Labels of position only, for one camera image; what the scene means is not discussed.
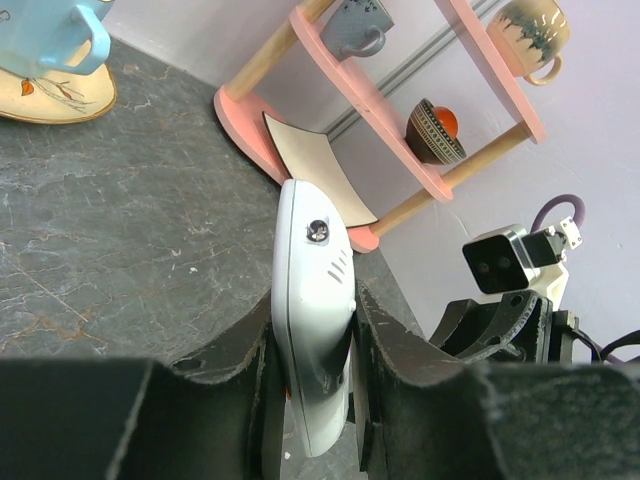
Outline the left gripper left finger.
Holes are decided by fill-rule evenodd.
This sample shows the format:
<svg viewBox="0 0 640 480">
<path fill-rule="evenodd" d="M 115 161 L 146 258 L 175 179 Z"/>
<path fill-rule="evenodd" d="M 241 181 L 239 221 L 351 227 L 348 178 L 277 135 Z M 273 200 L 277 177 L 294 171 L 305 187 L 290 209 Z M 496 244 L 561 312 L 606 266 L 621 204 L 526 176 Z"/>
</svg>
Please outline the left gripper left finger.
<svg viewBox="0 0 640 480">
<path fill-rule="evenodd" d="M 143 357 L 1 363 L 5 479 L 269 479 L 270 302 L 165 364 Z"/>
</svg>

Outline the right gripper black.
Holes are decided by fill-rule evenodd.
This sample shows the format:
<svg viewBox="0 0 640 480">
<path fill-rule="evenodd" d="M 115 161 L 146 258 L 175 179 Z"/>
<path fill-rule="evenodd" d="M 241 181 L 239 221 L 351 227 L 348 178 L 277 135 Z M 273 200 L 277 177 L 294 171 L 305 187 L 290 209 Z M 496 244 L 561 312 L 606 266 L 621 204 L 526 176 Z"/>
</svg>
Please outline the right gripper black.
<svg viewBox="0 0 640 480">
<path fill-rule="evenodd" d="M 430 343 L 465 362 L 570 363 L 573 343 L 586 346 L 596 362 L 600 348 L 579 328 L 570 311 L 532 290 L 506 293 L 495 302 L 449 303 Z"/>
</svg>

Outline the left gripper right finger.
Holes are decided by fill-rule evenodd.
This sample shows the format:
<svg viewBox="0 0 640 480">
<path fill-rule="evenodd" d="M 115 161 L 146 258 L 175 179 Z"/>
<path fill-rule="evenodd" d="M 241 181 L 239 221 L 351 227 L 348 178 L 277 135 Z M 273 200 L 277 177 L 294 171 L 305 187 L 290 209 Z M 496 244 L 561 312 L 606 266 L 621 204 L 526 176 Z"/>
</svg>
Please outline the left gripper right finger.
<svg viewBox="0 0 640 480">
<path fill-rule="evenodd" d="M 465 363 L 364 284 L 352 322 L 359 467 L 372 479 L 635 479 L 639 367 Z"/>
</svg>

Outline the white remote control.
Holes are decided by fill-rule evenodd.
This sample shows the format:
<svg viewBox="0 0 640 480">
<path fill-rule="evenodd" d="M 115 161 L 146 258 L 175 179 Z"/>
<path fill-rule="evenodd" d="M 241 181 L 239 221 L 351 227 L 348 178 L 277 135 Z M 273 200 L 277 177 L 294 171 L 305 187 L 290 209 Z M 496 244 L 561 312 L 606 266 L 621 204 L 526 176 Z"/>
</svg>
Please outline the white remote control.
<svg viewBox="0 0 640 480">
<path fill-rule="evenodd" d="M 350 322 L 356 310 L 353 251 L 329 197 L 309 181 L 280 192 L 271 321 L 306 456 L 339 439 L 350 394 Z"/>
</svg>

